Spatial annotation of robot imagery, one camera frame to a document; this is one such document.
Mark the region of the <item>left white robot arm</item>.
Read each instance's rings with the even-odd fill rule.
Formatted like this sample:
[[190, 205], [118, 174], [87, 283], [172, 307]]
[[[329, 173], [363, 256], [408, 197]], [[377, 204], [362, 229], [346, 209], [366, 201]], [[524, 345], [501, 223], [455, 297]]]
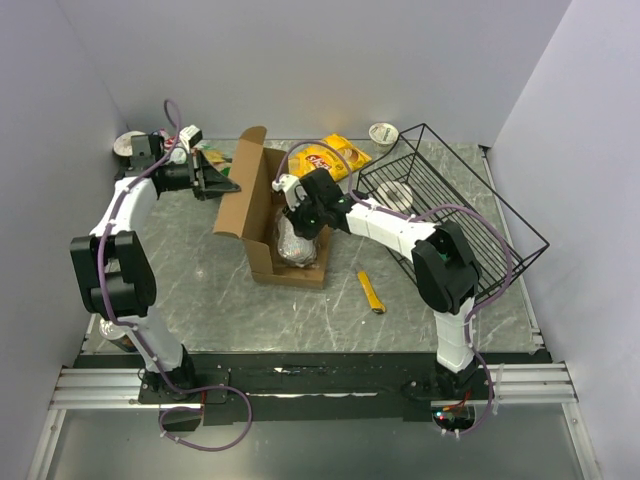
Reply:
[[190, 190], [204, 201], [240, 187], [197, 150], [202, 131], [190, 125], [179, 135], [132, 131], [115, 176], [105, 214], [87, 236], [76, 237], [70, 255], [86, 310], [99, 316], [104, 340], [144, 362], [144, 391], [185, 402], [198, 392], [193, 361], [154, 309], [157, 284], [138, 232], [160, 194]]

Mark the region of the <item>brown cardboard express box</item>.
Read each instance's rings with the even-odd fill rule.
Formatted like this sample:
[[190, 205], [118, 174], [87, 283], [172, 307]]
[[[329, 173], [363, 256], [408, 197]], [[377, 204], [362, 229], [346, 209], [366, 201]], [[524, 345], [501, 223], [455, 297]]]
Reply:
[[320, 233], [317, 258], [308, 268], [286, 264], [277, 252], [277, 217], [285, 201], [272, 191], [271, 182], [285, 152], [266, 147], [266, 133], [265, 127], [254, 126], [239, 137], [229, 178], [240, 190], [222, 197], [213, 233], [242, 241], [255, 282], [320, 290], [325, 286], [331, 231]]

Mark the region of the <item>bubble item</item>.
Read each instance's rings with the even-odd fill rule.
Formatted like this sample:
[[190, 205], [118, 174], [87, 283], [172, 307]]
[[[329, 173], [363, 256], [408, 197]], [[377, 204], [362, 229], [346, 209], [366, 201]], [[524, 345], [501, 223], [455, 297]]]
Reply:
[[290, 267], [313, 268], [318, 258], [318, 240], [296, 235], [293, 224], [278, 211], [274, 224], [275, 249], [282, 262]]

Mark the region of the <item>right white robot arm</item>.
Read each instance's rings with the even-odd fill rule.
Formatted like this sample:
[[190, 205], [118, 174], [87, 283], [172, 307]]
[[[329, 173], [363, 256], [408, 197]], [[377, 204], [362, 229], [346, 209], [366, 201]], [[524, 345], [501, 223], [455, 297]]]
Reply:
[[481, 267], [461, 227], [415, 221], [362, 193], [344, 192], [322, 169], [301, 178], [280, 174], [272, 188], [284, 196], [283, 213], [297, 236], [312, 240], [329, 227], [375, 241], [410, 262], [420, 297], [436, 319], [436, 359], [444, 367], [438, 389], [452, 399], [468, 391], [474, 354], [466, 321]]

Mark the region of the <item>yellow utility knife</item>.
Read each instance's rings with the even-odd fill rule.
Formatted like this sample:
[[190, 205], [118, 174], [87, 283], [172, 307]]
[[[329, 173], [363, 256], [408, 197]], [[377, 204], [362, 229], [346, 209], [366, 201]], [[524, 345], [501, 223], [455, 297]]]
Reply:
[[386, 306], [377, 296], [368, 274], [364, 270], [358, 270], [356, 276], [363, 288], [371, 310], [376, 314], [384, 314], [386, 312]]

